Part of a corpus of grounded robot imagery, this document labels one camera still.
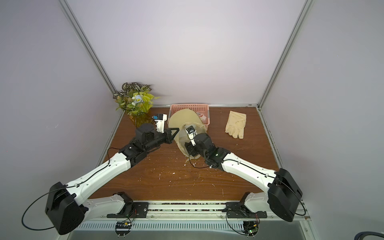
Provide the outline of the beige baseball cap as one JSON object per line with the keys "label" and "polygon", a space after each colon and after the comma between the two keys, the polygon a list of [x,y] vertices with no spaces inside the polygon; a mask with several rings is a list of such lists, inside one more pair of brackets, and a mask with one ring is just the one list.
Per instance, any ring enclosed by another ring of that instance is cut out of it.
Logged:
{"label": "beige baseball cap", "polygon": [[190,109],[183,109],[174,113],[168,121],[169,128],[180,129],[180,131],[174,138],[174,141],[176,142],[180,151],[186,157],[188,157],[189,154],[185,147],[185,143],[191,142],[191,140],[188,138],[186,130],[190,126],[194,127],[194,129],[197,131],[197,134],[202,134],[207,132],[205,125],[203,124],[203,122],[201,121],[197,113]]}

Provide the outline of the pink baseball cap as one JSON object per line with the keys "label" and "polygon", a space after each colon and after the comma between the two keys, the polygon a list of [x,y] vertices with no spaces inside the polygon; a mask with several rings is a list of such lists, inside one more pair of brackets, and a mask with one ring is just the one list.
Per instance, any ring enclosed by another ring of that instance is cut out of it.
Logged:
{"label": "pink baseball cap", "polygon": [[204,115],[203,113],[200,113],[200,112],[197,112],[197,115],[199,116],[199,118],[203,124],[207,123],[207,116],[206,115]]}

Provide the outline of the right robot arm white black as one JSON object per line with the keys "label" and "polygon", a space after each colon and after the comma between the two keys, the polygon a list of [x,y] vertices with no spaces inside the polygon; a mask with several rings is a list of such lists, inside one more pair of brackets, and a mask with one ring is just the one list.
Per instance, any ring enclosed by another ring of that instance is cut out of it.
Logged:
{"label": "right robot arm white black", "polygon": [[214,145],[205,133],[187,134],[188,155],[200,155],[210,168],[236,175],[255,185],[267,195],[272,212],[286,222],[292,222],[301,204],[303,192],[291,173],[283,168],[266,169],[241,159],[233,152]]}

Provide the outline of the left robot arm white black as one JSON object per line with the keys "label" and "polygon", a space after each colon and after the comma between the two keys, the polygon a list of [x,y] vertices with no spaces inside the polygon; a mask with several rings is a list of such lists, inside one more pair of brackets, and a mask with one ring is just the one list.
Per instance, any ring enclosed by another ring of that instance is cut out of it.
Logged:
{"label": "left robot arm white black", "polygon": [[154,125],[143,124],[136,129],[135,137],[108,161],[66,185],[61,182],[52,185],[45,213],[58,234],[66,235],[93,217],[120,214],[130,205],[130,198],[124,193],[100,199],[90,199],[90,196],[162,144],[171,144],[179,131],[179,128],[165,128],[158,132]]}

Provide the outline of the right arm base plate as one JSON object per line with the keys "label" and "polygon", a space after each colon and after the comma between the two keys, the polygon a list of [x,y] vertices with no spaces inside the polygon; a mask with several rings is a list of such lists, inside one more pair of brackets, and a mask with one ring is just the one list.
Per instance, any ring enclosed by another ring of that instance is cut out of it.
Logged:
{"label": "right arm base plate", "polygon": [[268,217],[266,211],[258,211],[256,213],[248,210],[244,204],[235,203],[235,202],[227,202],[226,207],[222,210],[223,213],[228,214],[228,218],[248,218],[248,219],[266,219]]}

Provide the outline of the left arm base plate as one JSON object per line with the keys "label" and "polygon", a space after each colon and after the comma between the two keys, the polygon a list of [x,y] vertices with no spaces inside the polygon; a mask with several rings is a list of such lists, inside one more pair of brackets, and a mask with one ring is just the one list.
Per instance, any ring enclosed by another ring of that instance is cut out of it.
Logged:
{"label": "left arm base plate", "polygon": [[125,204],[122,210],[117,214],[108,214],[107,218],[144,219],[147,217],[148,208],[148,202],[133,202]]}

